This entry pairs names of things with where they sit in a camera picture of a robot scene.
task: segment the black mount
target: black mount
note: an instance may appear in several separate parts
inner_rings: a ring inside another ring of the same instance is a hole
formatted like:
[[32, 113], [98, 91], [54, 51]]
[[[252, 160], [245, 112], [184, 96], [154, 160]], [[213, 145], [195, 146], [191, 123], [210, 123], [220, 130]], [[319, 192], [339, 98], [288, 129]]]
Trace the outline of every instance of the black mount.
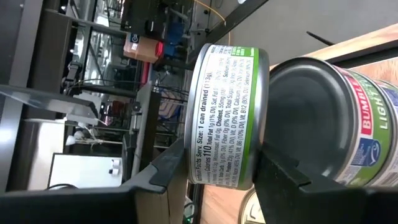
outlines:
[[83, 65], [80, 62], [72, 61], [68, 68], [68, 75], [63, 77], [61, 81], [61, 87], [64, 89], [63, 94], [68, 96], [78, 95], [81, 93], [81, 89], [74, 88], [74, 86], [82, 79], [81, 71], [83, 70]]
[[398, 223], [398, 191], [349, 189], [264, 146], [254, 186], [267, 224]]

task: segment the blue label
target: blue label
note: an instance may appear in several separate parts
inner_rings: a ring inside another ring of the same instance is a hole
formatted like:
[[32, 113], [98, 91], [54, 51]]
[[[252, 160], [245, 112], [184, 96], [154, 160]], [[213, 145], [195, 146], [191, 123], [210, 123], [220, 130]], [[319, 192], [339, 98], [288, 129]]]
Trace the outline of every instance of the blue label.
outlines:
[[394, 90], [390, 90], [388, 88], [384, 88], [384, 87], [382, 87], [382, 88], [387, 93], [388, 97], [392, 101], [392, 104], [394, 106], [398, 106], [398, 94], [397, 94], [397, 92], [394, 91]]
[[379, 160], [380, 152], [381, 146], [379, 141], [361, 138], [351, 165], [371, 167]]

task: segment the floor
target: floor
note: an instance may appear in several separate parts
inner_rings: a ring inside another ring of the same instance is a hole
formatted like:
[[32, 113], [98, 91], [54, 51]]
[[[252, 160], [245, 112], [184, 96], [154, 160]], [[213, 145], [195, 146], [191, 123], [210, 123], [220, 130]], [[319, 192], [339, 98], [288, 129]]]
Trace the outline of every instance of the floor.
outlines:
[[[224, 17], [239, 4], [237, 0], [203, 2]], [[396, 0], [271, 0], [231, 32], [231, 45], [266, 49], [271, 64], [280, 63], [326, 47], [306, 31], [334, 43], [342, 42], [397, 23], [396, 6]], [[208, 22], [213, 27], [220, 21], [215, 13], [206, 19], [204, 10], [200, 6], [195, 13], [201, 21], [199, 26]], [[228, 39], [224, 37], [219, 43], [227, 44]]]

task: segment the orange wire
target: orange wire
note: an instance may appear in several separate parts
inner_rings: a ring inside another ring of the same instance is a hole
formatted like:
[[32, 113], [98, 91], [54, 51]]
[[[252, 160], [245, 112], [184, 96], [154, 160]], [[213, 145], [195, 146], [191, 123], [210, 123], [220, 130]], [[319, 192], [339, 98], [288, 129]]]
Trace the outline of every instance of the orange wire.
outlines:
[[[210, 6], [206, 5], [205, 3], [199, 1], [199, 0], [193, 0], [199, 4], [201, 4], [202, 6], [210, 9], [212, 12], [214, 12], [217, 16], [219, 16], [223, 21], [224, 21], [224, 26], [226, 26], [226, 21], [224, 19], [224, 17], [222, 15], [220, 15], [215, 9], [212, 9]], [[228, 32], [228, 46], [231, 45], [231, 32]]]

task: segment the can label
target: can label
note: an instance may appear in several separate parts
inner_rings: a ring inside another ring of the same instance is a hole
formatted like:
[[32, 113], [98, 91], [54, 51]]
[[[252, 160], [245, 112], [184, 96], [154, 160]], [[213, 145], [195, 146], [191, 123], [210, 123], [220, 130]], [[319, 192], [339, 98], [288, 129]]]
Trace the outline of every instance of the can label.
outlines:
[[212, 45], [201, 66], [191, 142], [194, 183], [238, 187], [254, 121], [258, 49]]
[[[398, 118], [398, 89], [390, 84], [384, 82], [376, 81], [377, 85], [383, 90], [388, 100], [394, 107], [395, 117]], [[390, 158], [390, 163], [385, 164], [383, 169], [384, 172], [374, 180], [370, 186], [377, 187], [394, 187], [398, 185], [398, 146], [396, 146], [392, 158]]]
[[381, 93], [361, 75], [339, 71], [354, 93], [358, 109], [358, 135], [349, 162], [336, 181], [352, 187], [367, 184], [379, 172], [391, 146], [391, 119]]

